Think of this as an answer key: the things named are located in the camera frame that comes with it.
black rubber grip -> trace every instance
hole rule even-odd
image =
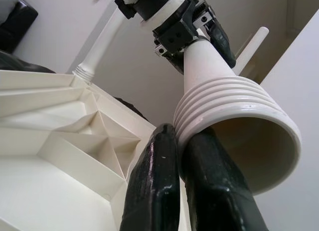
[[[230,68],[235,67],[236,65],[236,58],[233,52],[230,49],[229,39],[221,27],[218,20],[211,22],[209,24],[209,29],[207,30],[208,35],[210,36],[210,42],[216,48],[218,53],[224,58]]]
[[[243,174],[213,130],[191,138],[182,170],[192,230],[268,231]]]
[[[177,231],[179,202],[176,134],[163,124],[132,171],[120,231]]]

black couch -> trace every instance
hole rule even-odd
[[[40,66],[20,60],[16,56],[0,50],[0,70],[18,70],[43,73],[55,73],[54,71]]]
[[[5,23],[0,25],[0,49],[12,53],[37,16],[34,8],[19,0]]]

gray cushion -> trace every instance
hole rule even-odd
[[[0,0],[0,25],[6,21],[18,0]]]

white plastic tray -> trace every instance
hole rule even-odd
[[[0,71],[0,230],[119,230],[153,130],[73,75]]]

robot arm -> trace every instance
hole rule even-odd
[[[155,52],[165,57],[183,74],[183,51],[199,39],[197,29],[204,27],[210,42],[233,68],[236,59],[229,39],[218,22],[212,7],[199,0],[115,0],[119,9],[130,19],[138,13],[142,26],[153,32]]]

